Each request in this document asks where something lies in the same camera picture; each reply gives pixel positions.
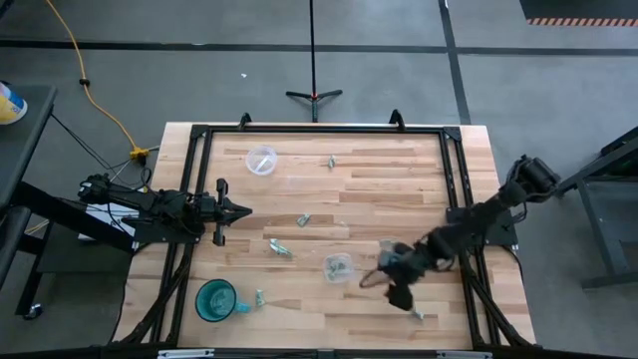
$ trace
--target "gray concrete floor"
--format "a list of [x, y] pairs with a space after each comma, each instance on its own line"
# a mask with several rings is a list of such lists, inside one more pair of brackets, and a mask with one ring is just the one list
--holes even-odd
[[[303, 0], [57, 1], [85, 40], [305, 44]], [[638, 28], [527, 26], [516, 0], [450, 0], [459, 46], [635, 48]], [[320, 44], [444, 45], [436, 0], [317, 1]], [[17, 1], [0, 20], [0, 36], [65, 39], [43, 1]], [[141, 146], [160, 142], [169, 121], [307, 122], [308, 109], [283, 96], [309, 91], [309, 55], [249, 52], [84, 51], [93, 92]], [[52, 84], [56, 114], [115, 164], [128, 143], [94, 111], [68, 50], [0, 49], [0, 79]], [[500, 178], [523, 153], [545, 159], [562, 176], [589, 162], [609, 141], [636, 126], [638, 59], [461, 56], [473, 124], [487, 125]], [[458, 124], [447, 55], [321, 53], [324, 122], [386, 122], [398, 108], [409, 123]], [[75, 197], [77, 183], [100, 167], [51, 122], [27, 180]], [[138, 178], [127, 169], [126, 180]], [[580, 199], [532, 205], [517, 226], [525, 291], [538, 343], [553, 349], [635, 356], [638, 286], [583, 292], [579, 281], [603, 273]], [[0, 352], [106, 343], [116, 323], [123, 278], [46, 276], [36, 321], [12, 315], [26, 279], [18, 256], [0, 292]]]

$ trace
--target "wooden table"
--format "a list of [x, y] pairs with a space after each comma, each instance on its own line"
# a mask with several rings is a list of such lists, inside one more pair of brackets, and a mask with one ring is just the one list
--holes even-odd
[[[191, 125], [166, 124], [153, 188], [179, 187]], [[485, 200], [498, 189], [487, 130], [463, 126], [462, 134], [475, 201]], [[278, 153], [271, 176], [255, 176], [245, 166], [247, 152], [258, 145]], [[332, 170], [330, 155], [337, 160]], [[200, 149], [190, 191], [199, 159]], [[449, 204], [442, 173], [439, 141], [432, 135], [215, 134], [206, 190], [214, 192], [216, 179], [225, 178], [229, 198], [254, 213], [225, 230], [225, 247], [212, 244], [213, 225], [195, 247], [179, 347], [471, 348], [458, 270], [428, 272], [412, 286], [424, 321], [388, 304], [385, 288], [358, 286], [364, 271], [376, 266], [379, 240], [413, 243], [445, 222]], [[303, 213], [312, 216], [302, 228], [296, 219]], [[294, 257], [275, 254], [270, 238], [280, 239]], [[115, 339], [129, 334], [156, 299], [165, 251], [166, 245], [154, 244], [134, 257]], [[352, 256], [356, 278], [329, 284], [322, 263], [339, 252]], [[498, 247], [486, 248], [485, 259], [495, 302], [533, 342], [516, 263]], [[262, 289], [267, 304], [220, 323], [205, 322], [194, 310], [194, 297], [213, 278], [230, 281], [253, 305], [255, 290]], [[162, 334], [170, 315], [168, 308]], [[478, 316], [487, 338], [481, 305]]]

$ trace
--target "clear plastic bowl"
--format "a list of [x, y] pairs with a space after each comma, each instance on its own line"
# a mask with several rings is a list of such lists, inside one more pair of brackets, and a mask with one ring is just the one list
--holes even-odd
[[258, 176], [272, 174], [275, 171], [275, 165], [277, 165], [277, 152], [268, 146], [252, 149], [246, 156], [246, 166]]
[[352, 257], [348, 253], [328, 255], [323, 260], [323, 274], [330, 283], [343, 283], [354, 274]]

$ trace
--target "teal mug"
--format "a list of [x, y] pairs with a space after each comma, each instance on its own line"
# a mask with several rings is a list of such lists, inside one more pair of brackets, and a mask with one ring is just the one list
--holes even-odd
[[212, 279], [199, 288], [195, 310], [201, 319], [214, 323], [226, 319], [235, 311], [248, 313], [250, 305], [239, 301], [237, 291], [227, 280]]

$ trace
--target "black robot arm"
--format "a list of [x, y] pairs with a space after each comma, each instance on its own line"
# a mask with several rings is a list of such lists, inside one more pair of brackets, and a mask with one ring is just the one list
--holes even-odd
[[135, 240], [142, 243], [196, 243], [205, 232], [205, 223], [215, 222], [213, 242], [224, 245], [223, 227], [252, 213], [226, 197], [228, 183], [217, 180], [217, 199], [178, 190], [144, 191], [112, 183], [108, 175], [93, 175], [80, 183], [78, 196], [85, 203], [115, 203], [137, 210], [138, 217], [123, 222], [136, 229]]
[[[434, 228], [414, 247], [396, 243], [392, 251], [382, 252], [376, 271], [385, 273], [391, 280], [386, 293], [390, 303], [404, 310], [412, 309], [414, 300], [410, 284], [424, 276], [427, 270], [440, 269], [442, 262], [475, 245], [475, 236], [485, 233], [502, 212], [528, 201], [549, 199], [559, 181], [558, 175], [542, 160], [523, 156], [516, 161], [498, 193], [466, 208], [458, 222]], [[369, 287], [370, 277], [365, 276], [360, 286]]]

